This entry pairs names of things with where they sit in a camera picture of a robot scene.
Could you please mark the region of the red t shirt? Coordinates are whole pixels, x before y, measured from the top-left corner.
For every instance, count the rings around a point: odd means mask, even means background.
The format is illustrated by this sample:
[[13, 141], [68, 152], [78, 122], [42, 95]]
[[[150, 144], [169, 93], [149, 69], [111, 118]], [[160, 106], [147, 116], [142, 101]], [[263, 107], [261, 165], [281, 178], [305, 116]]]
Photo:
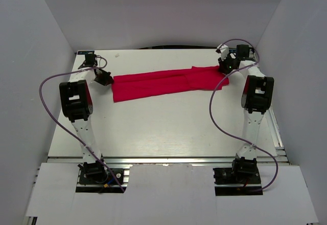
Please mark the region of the red t shirt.
[[114, 76], [113, 101], [123, 102], [188, 91], [221, 90], [229, 80], [218, 66]]

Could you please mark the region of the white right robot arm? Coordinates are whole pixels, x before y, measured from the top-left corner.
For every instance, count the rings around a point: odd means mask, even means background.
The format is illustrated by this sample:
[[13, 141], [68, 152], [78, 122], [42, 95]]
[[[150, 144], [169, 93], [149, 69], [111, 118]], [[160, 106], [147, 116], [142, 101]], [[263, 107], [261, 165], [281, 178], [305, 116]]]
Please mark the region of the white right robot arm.
[[245, 78], [241, 96], [241, 106], [244, 110], [241, 138], [246, 142], [236, 153], [230, 171], [231, 179], [241, 184], [256, 175], [255, 145], [264, 114], [271, 106], [274, 79], [264, 75], [255, 59], [249, 57], [250, 47], [248, 45], [238, 45], [236, 54], [232, 54], [227, 45], [221, 44], [217, 47], [216, 52], [220, 54], [218, 63], [221, 73], [228, 75], [233, 71], [238, 71]]

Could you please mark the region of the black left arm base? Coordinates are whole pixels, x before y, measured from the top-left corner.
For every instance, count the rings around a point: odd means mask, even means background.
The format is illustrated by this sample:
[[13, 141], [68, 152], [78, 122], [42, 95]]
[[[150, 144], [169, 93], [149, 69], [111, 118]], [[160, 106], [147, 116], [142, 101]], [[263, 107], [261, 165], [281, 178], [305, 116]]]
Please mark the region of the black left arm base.
[[80, 170], [76, 184], [76, 193], [124, 193], [129, 180], [129, 169], [113, 168], [112, 171], [120, 185], [123, 187], [123, 191], [109, 172], [107, 177], [93, 179], [87, 177], [85, 172]]

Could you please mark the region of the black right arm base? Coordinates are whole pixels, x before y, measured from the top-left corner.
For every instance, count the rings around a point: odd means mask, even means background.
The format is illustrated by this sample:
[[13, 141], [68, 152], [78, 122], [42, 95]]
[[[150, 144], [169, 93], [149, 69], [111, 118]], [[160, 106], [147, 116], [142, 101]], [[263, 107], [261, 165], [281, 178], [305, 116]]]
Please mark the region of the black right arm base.
[[259, 171], [251, 177], [235, 177], [232, 168], [214, 168], [216, 196], [256, 196], [263, 195]]

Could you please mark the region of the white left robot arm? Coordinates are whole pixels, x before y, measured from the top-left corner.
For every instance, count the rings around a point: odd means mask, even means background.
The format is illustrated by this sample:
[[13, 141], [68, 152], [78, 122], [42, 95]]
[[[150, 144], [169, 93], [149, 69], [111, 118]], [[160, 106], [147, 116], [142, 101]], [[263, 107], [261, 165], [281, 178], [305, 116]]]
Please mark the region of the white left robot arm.
[[79, 167], [90, 179], [98, 184], [107, 181], [109, 174], [103, 166], [103, 155], [96, 144], [91, 125], [91, 114], [94, 107], [88, 84], [92, 81], [102, 86], [114, 83], [111, 73], [100, 68], [99, 55], [85, 54], [85, 60], [68, 82], [59, 84], [62, 112], [75, 129], [82, 151], [83, 164]]

